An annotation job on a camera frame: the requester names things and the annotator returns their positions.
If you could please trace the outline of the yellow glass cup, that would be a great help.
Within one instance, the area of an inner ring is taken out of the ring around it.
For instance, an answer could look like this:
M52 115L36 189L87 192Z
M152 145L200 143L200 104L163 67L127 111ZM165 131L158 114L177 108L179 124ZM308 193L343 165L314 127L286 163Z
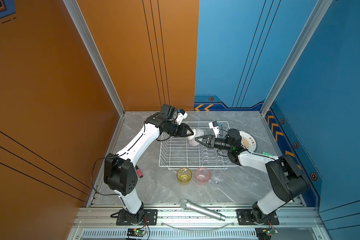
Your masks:
M181 185L187 185L192 179L192 171L189 168L180 168L176 177Z

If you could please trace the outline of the striped ceramic bowl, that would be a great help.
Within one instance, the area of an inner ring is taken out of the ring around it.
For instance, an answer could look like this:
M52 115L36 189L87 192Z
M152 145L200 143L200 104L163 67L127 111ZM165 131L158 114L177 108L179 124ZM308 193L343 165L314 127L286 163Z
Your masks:
M196 141L197 137L204 135L204 130L200 128L193 128L193 134L187 137L188 144L192 147L197 146L199 143Z

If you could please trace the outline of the clear glass cup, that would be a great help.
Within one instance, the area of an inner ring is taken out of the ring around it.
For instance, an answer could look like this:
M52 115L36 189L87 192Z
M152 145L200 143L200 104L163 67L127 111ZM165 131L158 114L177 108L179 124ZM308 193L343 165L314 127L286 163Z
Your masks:
M221 186L225 182L225 178L223 173L221 172L214 172L211 176L211 182L213 186Z

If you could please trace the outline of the pink glass cup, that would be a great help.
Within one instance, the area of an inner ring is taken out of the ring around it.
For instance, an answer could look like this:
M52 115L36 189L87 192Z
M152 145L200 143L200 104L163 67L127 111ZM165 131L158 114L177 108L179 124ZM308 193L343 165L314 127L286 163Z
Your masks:
M198 168L195 171L195 179L198 185L206 185L211 178L211 172L207 168Z

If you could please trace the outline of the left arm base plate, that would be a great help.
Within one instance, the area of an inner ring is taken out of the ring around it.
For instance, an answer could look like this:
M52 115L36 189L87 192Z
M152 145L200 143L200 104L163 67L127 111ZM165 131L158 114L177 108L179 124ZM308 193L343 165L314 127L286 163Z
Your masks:
M131 214L125 209L121 209L117 214L117 226L144 225L155 226L158 220L157 209L143 209L136 214Z

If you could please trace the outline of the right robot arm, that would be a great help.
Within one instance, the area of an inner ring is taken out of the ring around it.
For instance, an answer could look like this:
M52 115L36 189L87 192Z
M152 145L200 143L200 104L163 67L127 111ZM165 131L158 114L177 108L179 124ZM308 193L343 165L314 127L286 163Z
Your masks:
M276 212L310 188L303 171L290 155L271 157L250 152L242 144L237 129L229 129L224 138L214 135L194 136L193 140L209 149L224 150L229 160L242 167L250 167L266 173L272 189L252 206L251 217L262 225Z

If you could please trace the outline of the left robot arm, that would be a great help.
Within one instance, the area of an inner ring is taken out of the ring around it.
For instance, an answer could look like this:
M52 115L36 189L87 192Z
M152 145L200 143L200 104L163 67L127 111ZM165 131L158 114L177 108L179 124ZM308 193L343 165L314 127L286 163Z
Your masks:
M122 212L131 221L140 222L144 217L144 204L135 190L139 178L136 165L162 133L169 138L191 137L194 131L183 122L187 116L185 110L164 104L159 112L146 118L141 130L124 148L105 157L104 183L119 197Z

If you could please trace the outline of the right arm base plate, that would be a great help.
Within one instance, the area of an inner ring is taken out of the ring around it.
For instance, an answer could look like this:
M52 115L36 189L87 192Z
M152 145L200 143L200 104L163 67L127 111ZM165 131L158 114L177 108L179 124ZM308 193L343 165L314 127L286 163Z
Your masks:
M240 226L277 226L280 224L275 211L264 215L261 211L255 211L254 213L254 210L250 209L237 209L236 215Z

